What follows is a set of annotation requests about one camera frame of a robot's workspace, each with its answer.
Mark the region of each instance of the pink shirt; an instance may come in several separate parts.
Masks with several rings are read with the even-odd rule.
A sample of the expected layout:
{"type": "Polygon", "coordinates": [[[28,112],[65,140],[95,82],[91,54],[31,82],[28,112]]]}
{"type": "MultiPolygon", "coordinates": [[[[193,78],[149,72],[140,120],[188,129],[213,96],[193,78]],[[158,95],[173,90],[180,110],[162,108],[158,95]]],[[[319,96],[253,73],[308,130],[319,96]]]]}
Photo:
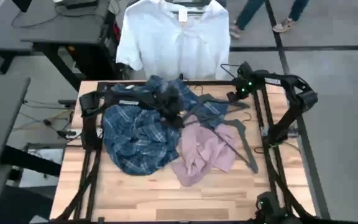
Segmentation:
{"type": "MultiPolygon", "coordinates": [[[[191,115],[186,123],[196,120],[197,117],[191,115]]],[[[235,140],[228,126],[220,124],[214,131],[235,148],[235,140]]],[[[171,167],[184,187],[199,182],[212,167],[228,172],[236,158],[224,141],[200,123],[186,126],[179,144],[184,162],[173,162],[171,167]]]]}

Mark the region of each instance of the plaid shirt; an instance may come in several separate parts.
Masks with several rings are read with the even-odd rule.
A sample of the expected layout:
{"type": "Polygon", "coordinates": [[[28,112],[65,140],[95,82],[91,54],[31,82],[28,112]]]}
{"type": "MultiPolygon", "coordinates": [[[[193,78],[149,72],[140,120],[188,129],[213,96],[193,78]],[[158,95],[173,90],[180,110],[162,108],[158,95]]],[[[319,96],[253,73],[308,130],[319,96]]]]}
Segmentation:
{"type": "MultiPolygon", "coordinates": [[[[144,86],[126,89],[115,85],[114,91],[161,91],[168,85],[179,90],[186,111],[197,104],[198,97],[179,79],[165,81],[151,76],[144,86]]],[[[227,104],[205,103],[195,113],[196,116],[220,114],[206,125],[215,128],[226,114],[227,104]]],[[[142,110],[132,105],[114,105],[103,116],[103,142],[112,161],[130,175],[149,175],[178,158],[176,146],[180,130],[161,123],[162,116],[155,110],[142,110]]]]}

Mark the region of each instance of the concrete floor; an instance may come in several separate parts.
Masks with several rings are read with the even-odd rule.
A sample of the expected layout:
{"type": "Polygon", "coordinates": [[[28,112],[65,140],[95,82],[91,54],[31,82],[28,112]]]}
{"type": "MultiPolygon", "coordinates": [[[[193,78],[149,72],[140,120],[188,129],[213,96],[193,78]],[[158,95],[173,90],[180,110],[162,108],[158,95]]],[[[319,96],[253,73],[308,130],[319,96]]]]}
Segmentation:
{"type": "MultiPolygon", "coordinates": [[[[271,2],[274,16],[280,21],[289,13],[293,1],[271,2]]],[[[124,8],[125,0],[120,1],[120,5],[124,8]]],[[[231,20],[236,18],[243,5],[241,0],[227,0],[231,20]]],[[[288,49],[281,56],[287,59],[290,73],[303,77],[319,93],[319,102],[304,115],[304,119],[331,218],[358,221],[358,50],[357,47],[352,47],[353,50],[316,47],[358,45],[358,1],[310,1],[298,25],[281,34],[280,38],[284,47],[315,47],[304,51],[288,49]]],[[[232,46],[276,46],[264,6],[246,27],[242,39],[232,41],[232,46]]],[[[230,63],[239,64],[246,60],[253,69],[283,73],[282,57],[276,51],[232,52],[230,63]]],[[[15,58],[7,75],[32,78],[28,99],[56,102],[76,97],[72,87],[43,56],[15,58]]],[[[56,113],[25,107],[22,112],[37,119],[56,113]]],[[[19,116],[17,125],[23,122],[28,120],[19,116]]],[[[55,125],[61,128],[64,124],[62,121],[55,125]]],[[[53,131],[40,128],[14,132],[8,144],[23,147],[27,142],[62,140],[57,139],[53,131]]]]}

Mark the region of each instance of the wooden table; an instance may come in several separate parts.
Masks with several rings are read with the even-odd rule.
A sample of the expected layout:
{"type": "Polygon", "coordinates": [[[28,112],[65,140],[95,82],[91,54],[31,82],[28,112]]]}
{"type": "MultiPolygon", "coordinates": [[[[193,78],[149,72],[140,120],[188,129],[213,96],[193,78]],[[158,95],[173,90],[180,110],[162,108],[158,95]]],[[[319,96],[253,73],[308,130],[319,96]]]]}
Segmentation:
{"type": "MultiPolygon", "coordinates": [[[[79,95],[96,90],[98,82],[82,82],[79,95]]],[[[201,88],[194,90],[201,94],[201,88]]],[[[233,86],[203,86],[203,93],[226,100],[226,93],[233,86]]],[[[273,119],[277,122],[287,110],[283,90],[267,87],[273,119]]],[[[259,96],[264,111],[262,96],[259,96]]],[[[246,138],[251,148],[260,147],[261,137],[252,97],[244,100],[252,115],[244,122],[246,138]]],[[[243,111],[228,114],[226,119],[247,119],[243,111]]],[[[77,103],[72,128],[82,128],[80,106],[77,103]]],[[[246,157],[237,133],[236,149],[246,157]]],[[[296,145],[296,140],[287,142],[296,145]]],[[[81,144],[80,140],[71,144],[81,144]]],[[[283,166],[289,189],[300,203],[315,214],[310,190],[300,152],[286,144],[280,146],[283,166]]],[[[78,190],[85,151],[78,147],[67,147],[60,173],[50,218],[55,218],[73,198],[78,190]]],[[[237,159],[229,173],[214,169],[201,182],[184,188],[170,166],[148,176],[130,176],[118,169],[103,149],[94,201],[93,220],[105,217],[106,221],[163,221],[163,220],[248,220],[254,217],[256,197],[269,191],[266,165],[262,154],[254,154],[259,173],[253,174],[243,161],[237,159]]],[[[86,194],[81,217],[85,217],[86,194]]]]}

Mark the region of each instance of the shoe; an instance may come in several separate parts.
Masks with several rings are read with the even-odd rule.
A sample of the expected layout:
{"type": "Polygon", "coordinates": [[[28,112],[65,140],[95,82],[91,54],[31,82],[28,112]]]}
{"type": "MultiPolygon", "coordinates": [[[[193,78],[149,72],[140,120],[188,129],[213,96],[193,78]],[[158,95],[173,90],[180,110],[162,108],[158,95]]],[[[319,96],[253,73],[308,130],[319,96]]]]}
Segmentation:
{"type": "Polygon", "coordinates": [[[241,37],[241,30],[237,25],[231,25],[229,29],[230,36],[232,36],[235,39],[240,39],[241,37]]]}
{"type": "Polygon", "coordinates": [[[295,21],[293,21],[291,18],[284,19],[281,23],[276,24],[273,27],[274,32],[285,32],[289,29],[291,29],[295,25],[295,21]]]}

